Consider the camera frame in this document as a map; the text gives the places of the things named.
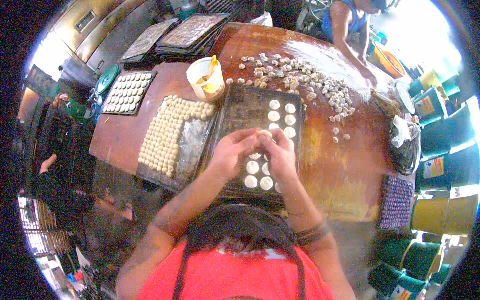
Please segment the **green pot lid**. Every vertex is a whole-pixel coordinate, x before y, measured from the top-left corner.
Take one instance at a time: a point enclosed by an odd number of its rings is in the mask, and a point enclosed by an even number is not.
[[[117,78],[120,69],[117,64],[108,67],[102,76],[98,79],[95,85],[95,94],[100,95],[112,84],[112,82]]]

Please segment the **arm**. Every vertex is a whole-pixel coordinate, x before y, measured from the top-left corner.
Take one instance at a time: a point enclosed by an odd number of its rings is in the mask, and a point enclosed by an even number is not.
[[[318,233],[319,238],[313,239],[302,248],[317,266],[322,279],[332,289],[335,299],[353,300],[355,295],[343,273],[335,239],[332,233],[321,235],[324,228],[322,213],[310,199],[297,176],[293,142],[281,129],[271,132],[277,144],[265,136],[259,136],[258,139],[270,153],[271,173],[282,186],[283,199],[294,231],[298,233],[320,225],[310,235]]]
[[[370,15],[367,17],[367,21],[363,25],[360,33],[360,40],[362,44],[362,52],[359,53],[360,62],[366,66],[367,65],[367,48],[370,42]]]
[[[330,5],[330,16],[332,17],[334,45],[360,71],[364,78],[369,79],[373,85],[376,85],[377,81],[373,73],[361,63],[347,44],[348,24],[352,19],[352,11],[345,3],[336,1]]]
[[[116,283],[120,299],[137,298],[145,281],[170,254],[188,224],[213,202],[225,183],[238,174],[238,161],[253,152],[256,131],[237,131],[220,140],[208,168],[157,213],[132,256],[120,269]]]

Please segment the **hand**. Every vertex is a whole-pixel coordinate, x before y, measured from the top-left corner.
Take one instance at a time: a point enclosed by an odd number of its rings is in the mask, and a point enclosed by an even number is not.
[[[240,172],[238,162],[253,153],[257,131],[258,128],[243,129],[224,136],[216,145],[207,170],[225,182],[236,177]]]
[[[298,175],[295,168],[295,151],[294,143],[291,139],[285,136],[285,133],[281,129],[272,129],[270,131],[273,135],[273,139],[260,135],[258,140],[260,144],[270,154],[270,171],[272,176],[282,185],[288,182],[297,181]]]
[[[370,80],[372,83],[372,86],[377,86],[377,78],[375,75],[370,71],[369,68],[363,67],[359,69],[360,74],[363,76],[363,78]]]
[[[367,57],[365,53],[360,53],[358,59],[362,63],[362,65],[367,66]]]

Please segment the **label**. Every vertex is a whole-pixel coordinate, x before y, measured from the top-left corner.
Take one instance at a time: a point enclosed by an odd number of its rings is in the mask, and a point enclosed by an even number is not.
[[[412,294],[411,292],[407,291],[403,287],[397,286],[395,288],[395,290],[393,291],[390,299],[392,299],[392,300],[408,300],[408,298],[410,297],[411,294]]]
[[[416,112],[420,114],[421,117],[435,111],[430,96],[426,96],[424,99],[420,100],[415,105],[417,106]]]
[[[427,160],[423,165],[423,178],[432,178],[444,175],[444,157]]]

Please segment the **person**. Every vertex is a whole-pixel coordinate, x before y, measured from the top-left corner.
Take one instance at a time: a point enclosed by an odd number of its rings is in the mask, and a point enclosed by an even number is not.
[[[281,129],[271,130],[273,139],[257,132],[223,137],[205,171],[160,209],[119,271],[120,299],[355,299],[334,237],[297,175],[293,142]],[[258,207],[215,203],[238,163],[259,149],[290,225]]]
[[[55,213],[60,227],[76,230],[78,225],[83,222],[83,214],[94,205],[119,217],[132,220],[132,210],[117,210],[108,191],[103,197],[105,200],[103,200],[96,195],[89,195],[79,189],[69,190],[63,186],[57,180],[55,173],[50,170],[56,161],[57,155],[53,153],[40,165],[37,190],[39,199],[44,201],[48,208]]]
[[[385,11],[387,0],[337,0],[325,11],[322,19],[321,35],[333,42],[340,52],[370,80],[373,86],[377,79],[368,68],[366,53],[369,44],[370,16]],[[361,35],[361,51],[356,56],[347,44],[349,32]]]

